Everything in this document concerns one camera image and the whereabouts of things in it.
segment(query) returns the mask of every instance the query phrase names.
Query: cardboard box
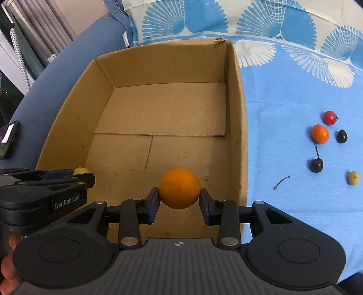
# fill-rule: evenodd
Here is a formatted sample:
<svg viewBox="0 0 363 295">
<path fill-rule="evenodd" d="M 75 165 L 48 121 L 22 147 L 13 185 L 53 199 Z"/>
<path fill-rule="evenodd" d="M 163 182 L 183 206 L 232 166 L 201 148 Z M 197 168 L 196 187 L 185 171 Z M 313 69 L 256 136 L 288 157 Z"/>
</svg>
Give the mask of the cardboard box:
<svg viewBox="0 0 363 295">
<path fill-rule="evenodd" d="M 233 44 L 157 43 L 102 55 L 79 78 L 48 134 L 38 169 L 87 167 L 88 203 L 146 197 L 167 171 L 185 167 L 213 198 L 245 205 L 247 119 Z M 198 203 L 161 204 L 143 239 L 217 237 Z M 108 239 L 117 241 L 118 225 Z"/>
</svg>

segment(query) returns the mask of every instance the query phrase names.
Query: bed sheet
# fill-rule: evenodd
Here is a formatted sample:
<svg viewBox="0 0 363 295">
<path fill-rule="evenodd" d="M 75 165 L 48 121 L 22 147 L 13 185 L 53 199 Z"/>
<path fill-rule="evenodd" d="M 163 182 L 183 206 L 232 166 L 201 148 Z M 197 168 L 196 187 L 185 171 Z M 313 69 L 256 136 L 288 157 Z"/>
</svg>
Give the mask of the bed sheet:
<svg viewBox="0 0 363 295">
<path fill-rule="evenodd" d="M 216 38 L 234 42 L 248 117 L 248 199 L 264 200 L 343 246 L 339 281 L 363 271 L 363 10 L 353 0 L 123 0 L 133 45 Z M 338 115 L 319 145 L 310 129 Z M 339 144 L 344 129 L 348 141 Z M 273 187 L 285 176 L 277 190 Z M 243 242 L 251 240 L 249 227 Z"/>
</svg>

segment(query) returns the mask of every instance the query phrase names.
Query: black olive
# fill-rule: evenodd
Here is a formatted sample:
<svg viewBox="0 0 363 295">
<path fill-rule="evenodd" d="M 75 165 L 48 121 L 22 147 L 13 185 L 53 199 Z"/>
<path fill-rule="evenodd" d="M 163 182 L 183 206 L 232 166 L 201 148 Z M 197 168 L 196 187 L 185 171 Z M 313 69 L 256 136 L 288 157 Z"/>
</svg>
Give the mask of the black olive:
<svg viewBox="0 0 363 295">
<path fill-rule="evenodd" d="M 321 172 L 323 170 L 323 166 L 324 166 L 323 160 L 321 160 L 320 158 L 311 160 L 310 162 L 310 170 L 311 172 L 314 173 Z"/>
<path fill-rule="evenodd" d="M 340 144 L 343 144 L 345 142 L 347 142 L 348 140 L 348 135 L 347 133 L 342 129 L 338 132 L 338 135 L 337 135 L 337 141 L 340 143 Z"/>
</svg>

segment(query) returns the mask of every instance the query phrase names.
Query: finger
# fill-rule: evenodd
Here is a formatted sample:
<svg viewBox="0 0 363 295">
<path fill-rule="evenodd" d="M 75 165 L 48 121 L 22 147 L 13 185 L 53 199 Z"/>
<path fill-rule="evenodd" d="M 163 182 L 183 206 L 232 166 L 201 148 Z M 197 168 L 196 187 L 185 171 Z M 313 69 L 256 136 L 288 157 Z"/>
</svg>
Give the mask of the finger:
<svg viewBox="0 0 363 295">
<path fill-rule="evenodd" d="M 9 238 L 9 245 L 11 250 L 15 250 L 15 247 L 19 244 L 21 240 L 20 234 L 11 234 Z"/>
<path fill-rule="evenodd" d="M 16 271 L 13 264 L 13 251 L 10 250 L 9 254 L 1 261 L 1 273 L 4 278 L 11 280 L 15 277 Z"/>
<path fill-rule="evenodd" d="M 3 280 L 0 285 L 0 292 L 2 295 L 10 295 L 16 289 L 18 289 L 21 285 L 21 281 L 18 276 L 13 278 L 12 280 Z"/>
</svg>

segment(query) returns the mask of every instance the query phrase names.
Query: wall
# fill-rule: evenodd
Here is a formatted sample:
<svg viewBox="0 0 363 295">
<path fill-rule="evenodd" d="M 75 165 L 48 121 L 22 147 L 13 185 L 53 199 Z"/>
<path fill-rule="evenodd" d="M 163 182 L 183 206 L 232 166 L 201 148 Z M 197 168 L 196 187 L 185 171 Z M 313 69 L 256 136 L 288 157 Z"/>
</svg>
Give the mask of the wall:
<svg viewBox="0 0 363 295">
<path fill-rule="evenodd" d="M 103 0 L 53 0 L 76 35 L 108 13 Z"/>
</svg>

